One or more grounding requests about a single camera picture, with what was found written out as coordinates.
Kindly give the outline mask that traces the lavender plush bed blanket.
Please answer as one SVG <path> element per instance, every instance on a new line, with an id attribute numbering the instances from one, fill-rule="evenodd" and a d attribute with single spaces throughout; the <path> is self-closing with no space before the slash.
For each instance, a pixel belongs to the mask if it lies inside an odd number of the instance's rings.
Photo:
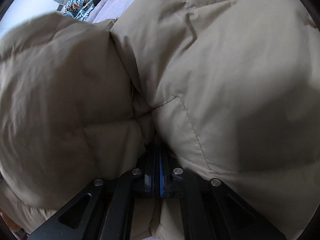
<path id="1" fill-rule="evenodd" d="M 135 0 L 101 0 L 90 12 L 86 22 L 99 23 L 119 18 Z"/>

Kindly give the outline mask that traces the beige puffer jacket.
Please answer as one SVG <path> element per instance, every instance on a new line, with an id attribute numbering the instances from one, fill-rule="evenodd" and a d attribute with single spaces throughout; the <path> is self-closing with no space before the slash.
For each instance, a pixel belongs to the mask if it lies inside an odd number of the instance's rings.
<path id="1" fill-rule="evenodd" d="M 1 38 L 1 214 L 32 233 L 162 139 L 297 239 L 319 205 L 319 27 L 302 0 L 133 0 Z"/>

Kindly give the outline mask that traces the blue cartoon print garment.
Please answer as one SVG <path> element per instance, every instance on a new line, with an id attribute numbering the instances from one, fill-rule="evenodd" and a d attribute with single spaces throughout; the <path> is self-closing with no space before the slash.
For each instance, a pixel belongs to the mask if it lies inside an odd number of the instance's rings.
<path id="1" fill-rule="evenodd" d="M 94 8 L 93 0 L 70 0 L 66 3 L 63 14 L 85 22 Z"/>

